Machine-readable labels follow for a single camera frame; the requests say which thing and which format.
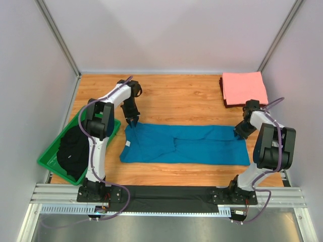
pink cloth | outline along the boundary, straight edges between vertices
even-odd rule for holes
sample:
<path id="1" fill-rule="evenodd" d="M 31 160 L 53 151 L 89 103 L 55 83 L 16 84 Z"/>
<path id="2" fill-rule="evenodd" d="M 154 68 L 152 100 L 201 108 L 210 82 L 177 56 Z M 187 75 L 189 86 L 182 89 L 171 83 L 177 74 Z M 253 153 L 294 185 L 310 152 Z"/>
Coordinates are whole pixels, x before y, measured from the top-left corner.
<path id="1" fill-rule="evenodd" d="M 260 72 L 223 73 L 223 98 L 227 105 L 245 104 L 250 99 L 268 104 L 266 88 Z"/>

wooden tabletop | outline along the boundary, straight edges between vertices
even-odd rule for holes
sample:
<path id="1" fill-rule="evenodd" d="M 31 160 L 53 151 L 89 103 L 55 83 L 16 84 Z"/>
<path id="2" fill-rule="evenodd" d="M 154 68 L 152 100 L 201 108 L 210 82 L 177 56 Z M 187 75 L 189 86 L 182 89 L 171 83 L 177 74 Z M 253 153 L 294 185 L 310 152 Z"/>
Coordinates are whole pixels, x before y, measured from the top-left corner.
<path id="1" fill-rule="evenodd" d="M 118 80 L 129 75 L 83 75 L 70 119 L 87 104 L 111 91 Z M 233 125 L 242 120 L 242 108 L 225 108 L 219 86 L 219 75 L 134 75 L 143 93 L 136 98 L 142 123 L 165 125 Z M 115 118 L 121 127 L 109 144 L 105 156 L 106 180 L 123 185 L 227 186 L 246 166 L 122 163 L 119 159 L 125 146 L 125 121 L 117 107 Z M 257 139 L 254 132 L 247 139 L 250 160 Z M 67 184 L 54 175 L 52 184 Z M 261 186 L 282 187 L 279 173 L 265 179 Z"/>

metal corner post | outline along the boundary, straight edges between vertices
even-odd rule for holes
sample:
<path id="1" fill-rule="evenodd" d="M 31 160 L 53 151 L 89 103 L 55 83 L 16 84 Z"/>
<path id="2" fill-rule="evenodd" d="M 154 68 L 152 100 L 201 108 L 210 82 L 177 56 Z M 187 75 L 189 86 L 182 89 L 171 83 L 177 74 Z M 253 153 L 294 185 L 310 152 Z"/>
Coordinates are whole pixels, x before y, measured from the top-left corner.
<path id="1" fill-rule="evenodd" d="M 289 11 L 283 25 L 281 26 L 280 30 L 278 31 L 278 34 L 276 35 L 276 37 L 274 38 L 271 46 L 269 47 L 269 50 L 267 51 L 266 55 L 264 56 L 258 71 L 262 72 L 265 68 L 265 66 L 267 65 L 268 61 L 270 60 L 270 58 L 272 57 L 275 49 L 277 48 L 278 44 L 280 43 L 280 41 L 283 39 L 285 33 L 287 32 L 289 26 L 291 25 L 293 19 L 295 18 L 296 14 L 298 13 L 300 7 L 302 6 L 302 4 L 305 2 L 305 0 L 295 0 L 291 10 Z"/>
<path id="2" fill-rule="evenodd" d="M 59 46 L 61 47 L 66 59 L 68 60 L 68 62 L 70 63 L 73 71 L 75 72 L 76 76 L 77 77 L 80 77 L 81 76 L 81 72 L 80 70 L 78 69 L 70 51 L 68 50 L 63 38 L 62 38 L 62 35 L 60 34 L 56 24 L 55 24 L 55 21 L 53 19 L 53 17 L 51 16 L 49 10 L 48 10 L 48 7 L 46 5 L 46 3 L 44 2 L 44 0 L 35 0 L 36 4 L 38 5 L 41 13 L 43 14 L 46 22 L 48 23 L 48 26 L 49 28 L 51 29 L 55 39 L 57 40 Z"/>

gray floor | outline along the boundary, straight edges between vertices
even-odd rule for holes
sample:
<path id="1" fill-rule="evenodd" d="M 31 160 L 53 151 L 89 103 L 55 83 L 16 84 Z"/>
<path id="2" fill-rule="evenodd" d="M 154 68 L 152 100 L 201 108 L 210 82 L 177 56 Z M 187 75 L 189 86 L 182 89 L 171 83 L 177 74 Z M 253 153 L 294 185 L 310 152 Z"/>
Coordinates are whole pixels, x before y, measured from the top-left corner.
<path id="1" fill-rule="evenodd" d="M 249 218 L 259 210 L 249 209 Z M 62 226 L 86 218 L 84 215 L 45 215 L 49 226 Z M 64 229 L 37 226 L 34 242 L 204 242 L 204 241 L 302 241 L 290 209 L 266 209 L 253 223 L 232 224 L 226 218 L 119 216 L 101 222 L 84 222 Z"/>

cable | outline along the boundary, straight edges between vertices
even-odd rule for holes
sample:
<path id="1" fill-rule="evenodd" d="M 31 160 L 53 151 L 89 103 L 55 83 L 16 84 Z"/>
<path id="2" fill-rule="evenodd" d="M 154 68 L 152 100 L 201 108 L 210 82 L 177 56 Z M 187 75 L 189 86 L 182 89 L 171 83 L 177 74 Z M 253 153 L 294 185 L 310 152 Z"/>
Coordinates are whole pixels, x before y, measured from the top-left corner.
<path id="1" fill-rule="evenodd" d="M 91 170 L 92 170 L 92 172 L 93 172 L 93 175 L 95 176 L 95 178 L 96 179 L 98 179 L 100 182 L 102 182 L 102 183 L 105 183 L 105 184 L 107 184 L 107 185 L 112 185 L 112 186 L 116 186 L 116 187 L 120 187 L 120 188 L 123 188 L 124 190 L 126 190 L 126 192 L 127 192 L 127 194 L 128 194 L 128 199 L 127 199 L 127 202 L 126 202 L 126 204 L 125 204 L 125 206 L 119 211 L 119 212 L 117 212 L 117 213 L 115 213 L 114 215 L 111 215 L 111 216 L 109 216 L 109 217 L 104 217 L 104 218 L 97 218 L 96 219 L 96 221 L 103 221 L 103 220 L 108 220 L 108 219 L 112 219 L 112 218 L 115 218 L 115 217 L 117 217 L 120 213 L 122 213 L 126 208 L 127 208 L 127 206 L 129 205 L 129 202 L 130 202 L 130 191 L 129 191 L 129 189 L 127 189 L 125 186 L 123 186 L 123 185 L 119 185 L 119 184 L 116 184 L 116 183 L 109 183 L 108 181 L 104 181 L 104 180 L 102 180 L 102 179 L 100 179 L 98 176 L 97 176 L 97 174 L 96 174 L 96 172 L 95 172 L 95 170 L 94 170 L 94 167 L 93 167 L 93 155 L 94 155 L 94 148 L 95 148 L 95 140 L 93 139 L 93 137 L 92 136 L 90 136 L 85 130 L 84 130 L 84 128 L 82 127 L 82 121 L 81 121 L 81 117 L 82 117 L 82 113 L 85 111 L 85 109 L 87 109 L 89 106 L 91 106 L 91 105 L 93 105 L 93 104 L 95 104 L 95 103 L 97 103 L 97 102 L 101 102 L 101 101 L 104 101 L 104 100 L 107 100 L 108 98 L 110 98 L 113 94 L 115 94 L 121 87 L 123 87 L 124 85 L 126 85 L 128 82 L 130 82 L 131 81 L 131 79 L 133 78 L 133 76 L 130 76 L 130 77 L 128 77 L 128 79 L 124 82 L 124 83 L 122 83 L 120 86 L 119 86 L 119 88 L 116 88 L 115 90 L 113 90 L 109 95 L 107 95 L 106 97 L 103 97 L 103 98 L 99 98 L 99 99 L 97 99 L 97 100 L 94 100 L 94 101 L 92 101 L 92 102 L 90 102 L 90 103 L 88 103 L 87 105 L 85 105 L 82 109 L 81 109 L 81 111 L 80 111 L 80 113 L 79 113 L 79 116 L 78 116 L 78 125 L 79 125 L 79 127 L 80 127 L 80 129 L 81 129 L 81 131 L 92 141 L 92 143 L 93 143 L 93 148 L 92 148 L 92 152 L 91 152 L 91 154 L 90 154 L 90 165 L 91 165 Z M 46 225 L 46 224 L 44 224 L 43 223 L 43 219 L 42 220 L 40 220 L 40 224 L 43 226 L 43 227 L 45 227 L 45 228 L 47 228 L 47 229 L 61 229 L 61 228 L 67 228 L 67 227 L 70 227 L 70 226 L 73 226 L 73 225 L 75 225 L 75 224 L 79 224 L 79 223 L 83 223 L 83 222 L 87 222 L 87 221 L 91 221 L 91 220 L 93 220 L 93 219 L 91 219 L 91 218 L 87 218 L 87 219 L 82 219 L 82 220 L 79 220 L 79 221 L 76 221 L 76 222 L 74 222 L 74 223 L 71 223 L 71 224 L 68 224 L 68 225 L 63 225 L 63 226 L 57 226 L 57 227 L 52 227 L 52 226 L 48 226 L 48 225 Z"/>
<path id="2" fill-rule="evenodd" d="M 275 101 L 269 103 L 267 106 L 265 106 L 263 109 L 265 111 L 265 116 L 271 121 L 274 123 L 274 125 L 277 127 L 277 133 L 278 133 L 278 164 L 277 164 L 277 168 L 275 170 L 269 170 L 269 171 L 265 171 L 264 173 L 260 174 L 259 176 L 257 176 L 251 183 L 251 186 L 252 186 L 252 189 L 255 191 L 255 192 L 268 192 L 269 195 L 268 195 L 268 198 L 267 198 L 267 201 L 265 202 L 263 208 L 261 209 L 261 211 L 255 216 L 253 217 L 252 219 L 248 220 L 248 221 L 244 221 L 243 223 L 251 223 L 253 221 L 255 221 L 263 212 L 264 210 L 266 209 L 271 197 L 272 197 L 272 192 L 271 190 L 269 189 L 258 189 L 258 188 L 255 188 L 254 185 L 256 184 L 256 182 L 258 180 L 260 180 L 261 178 L 263 178 L 265 175 L 267 174 L 271 174 L 271 173 L 276 173 L 278 171 L 280 171 L 281 169 L 281 166 L 282 166 L 282 149 L 283 149 L 283 146 L 282 146 L 282 132 L 281 132 L 281 129 L 279 127 L 279 124 L 276 122 L 276 120 L 274 120 L 269 114 L 268 114 L 268 110 L 271 109 L 272 107 L 276 106 L 278 103 L 280 103 L 281 101 L 283 101 L 285 98 L 284 97 L 281 97 L 281 98 L 278 98 L 276 99 Z"/>

